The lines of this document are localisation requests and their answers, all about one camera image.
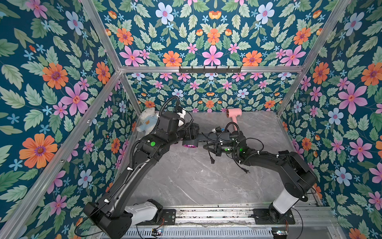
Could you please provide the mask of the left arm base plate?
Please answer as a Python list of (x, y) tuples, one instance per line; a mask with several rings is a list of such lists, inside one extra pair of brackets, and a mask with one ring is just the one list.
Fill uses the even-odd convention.
[(177, 211), (176, 209), (161, 209), (157, 212), (157, 216), (156, 224), (158, 226), (173, 226), (175, 225)]

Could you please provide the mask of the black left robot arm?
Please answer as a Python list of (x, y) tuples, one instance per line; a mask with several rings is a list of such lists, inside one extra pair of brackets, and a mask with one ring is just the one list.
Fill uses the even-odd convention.
[(195, 140), (200, 127), (191, 123), (188, 128), (173, 132), (158, 129), (144, 136), (131, 148), (129, 165), (111, 188), (95, 203), (85, 206), (85, 214), (111, 239), (122, 238), (130, 227), (143, 222), (153, 224), (163, 221), (163, 206), (150, 199), (138, 205), (127, 203), (146, 174), (166, 154), (171, 145), (181, 140)]

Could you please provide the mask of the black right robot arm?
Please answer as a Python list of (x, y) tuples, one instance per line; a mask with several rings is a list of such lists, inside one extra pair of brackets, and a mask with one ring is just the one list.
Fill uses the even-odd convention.
[(299, 200), (305, 201), (308, 191), (318, 180), (298, 153), (288, 150), (270, 153), (251, 148), (241, 131), (201, 133), (201, 140), (208, 142), (204, 149), (215, 156), (230, 155), (240, 167), (257, 166), (279, 174), (284, 189), (269, 206), (270, 214), (275, 216), (284, 215)]

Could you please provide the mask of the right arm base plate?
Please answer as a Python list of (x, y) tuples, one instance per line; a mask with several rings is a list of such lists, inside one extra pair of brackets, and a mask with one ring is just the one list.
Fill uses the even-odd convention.
[(295, 225), (291, 210), (280, 214), (274, 209), (253, 209), (251, 217), (257, 225)]

